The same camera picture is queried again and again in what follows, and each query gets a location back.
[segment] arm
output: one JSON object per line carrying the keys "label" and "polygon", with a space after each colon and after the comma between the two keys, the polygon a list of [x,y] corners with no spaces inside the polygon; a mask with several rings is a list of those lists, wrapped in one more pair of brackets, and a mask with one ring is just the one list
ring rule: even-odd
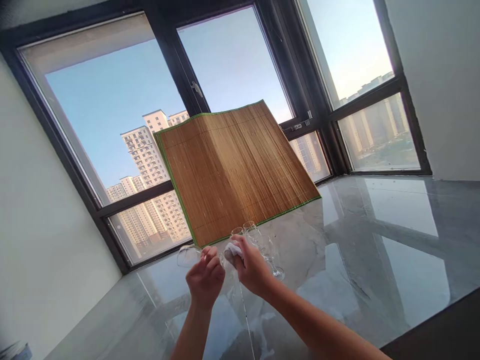
{"label": "arm", "polygon": [[171,359],[200,360],[204,355],[212,308],[225,279],[217,248],[206,246],[201,252],[200,261],[188,271],[185,278],[191,303]]}
{"label": "arm", "polygon": [[275,280],[260,251],[243,236],[234,235],[232,239],[238,242],[243,253],[243,261],[235,257],[239,280],[272,305],[312,351],[327,359],[389,359],[347,326]]}

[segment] high-rise building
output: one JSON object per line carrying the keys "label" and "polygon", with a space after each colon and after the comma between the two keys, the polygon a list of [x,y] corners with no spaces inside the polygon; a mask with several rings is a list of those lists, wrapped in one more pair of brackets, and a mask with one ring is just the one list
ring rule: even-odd
{"label": "high-rise building", "polygon": [[[141,191],[141,187],[136,185],[141,182],[140,176],[126,176],[117,185],[107,188],[106,192],[110,201],[115,202]],[[124,210],[117,216],[139,258],[152,245],[168,238],[166,226],[152,200]]]}
{"label": "high-rise building", "polygon": [[183,123],[189,117],[190,116],[189,116],[189,113],[187,112],[187,110],[183,110],[183,111],[177,112],[176,114],[168,116],[170,124],[171,124],[170,126],[174,126],[174,125]]}
{"label": "high-rise building", "polygon": [[187,110],[180,111],[176,114],[167,116],[159,109],[148,114],[142,115],[145,120],[146,126],[152,134],[159,132],[160,130],[172,127],[187,120],[190,116]]}
{"label": "high-rise building", "polygon": [[[344,105],[369,90],[376,88],[378,85],[390,79],[392,75],[393,73],[389,72],[375,78],[370,83],[363,85],[357,93],[348,99],[341,99],[340,104]],[[399,135],[410,131],[399,93],[347,116],[345,122],[347,123],[347,134],[345,135],[353,139],[355,144],[355,148],[349,150],[357,154],[366,152],[375,146],[381,146],[397,138]]]}
{"label": "high-rise building", "polygon": [[142,117],[152,134],[170,126],[169,118],[165,115],[162,109],[149,112],[148,114],[142,115]]}
{"label": "high-rise building", "polygon": [[330,174],[315,132],[291,140],[290,146],[313,181]]}
{"label": "high-rise building", "polygon": [[[128,153],[140,172],[139,176],[128,177],[129,181],[125,185],[125,193],[130,188],[133,189],[132,191],[140,192],[169,179],[153,135],[146,126],[140,126],[125,132],[121,136]],[[162,232],[167,232],[174,243],[191,236],[175,191],[155,197],[144,202],[143,205],[160,235]]]}

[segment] hand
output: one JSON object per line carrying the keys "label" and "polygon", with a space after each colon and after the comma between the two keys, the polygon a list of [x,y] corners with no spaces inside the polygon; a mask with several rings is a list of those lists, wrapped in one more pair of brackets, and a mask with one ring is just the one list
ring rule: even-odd
{"label": "hand", "polygon": [[275,281],[269,266],[260,250],[250,245],[244,236],[233,235],[231,239],[236,242],[243,254],[243,261],[238,255],[233,258],[238,279],[248,290],[263,298],[269,291],[270,285]]}
{"label": "hand", "polygon": [[186,274],[192,305],[211,310],[225,279],[225,269],[217,256],[217,247],[206,246],[197,262]]}

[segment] bamboo placemat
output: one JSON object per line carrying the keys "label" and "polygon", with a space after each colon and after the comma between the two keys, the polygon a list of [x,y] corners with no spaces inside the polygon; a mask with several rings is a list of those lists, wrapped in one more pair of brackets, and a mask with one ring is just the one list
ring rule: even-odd
{"label": "bamboo placemat", "polygon": [[192,116],[154,137],[198,246],[320,198],[263,100]]}

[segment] wine glass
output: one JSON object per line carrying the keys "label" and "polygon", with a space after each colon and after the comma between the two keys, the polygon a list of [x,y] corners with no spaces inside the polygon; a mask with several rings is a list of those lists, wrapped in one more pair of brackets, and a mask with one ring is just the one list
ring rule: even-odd
{"label": "wine glass", "polygon": [[262,236],[262,234],[260,233],[260,230],[258,227],[250,227],[247,231],[246,231],[246,238],[247,240],[254,246],[256,246],[257,248],[259,247],[259,239],[260,237]]}
{"label": "wine glass", "polygon": [[[182,268],[191,268],[200,261],[202,248],[196,245],[183,245],[176,256],[176,264]],[[225,268],[225,258],[222,253],[217,254],[220,259],[220,265]]]}
{"label": "wine glass", "polygon": [[275,266],[274,260],[278,253],[272,239],[270,236],[261,235],[258,239],[258,244],[260,253],[271,266],[273,277],[278,281],[282,281],[285,278],[285,271],[280,266]]}
{"label": "wine glass", "polygon": [[245,236],[244,228],[243,227],[236,227],[231,231],[231,236],[233,235],[240,235],[240,236]]}
{"label": "wine glass", "polygon": [[243,231],[247,232],[248,229],[256,228],[256,227],[257,225],[255,225],[253,221],[247,221],[246,223],[243,224]]}

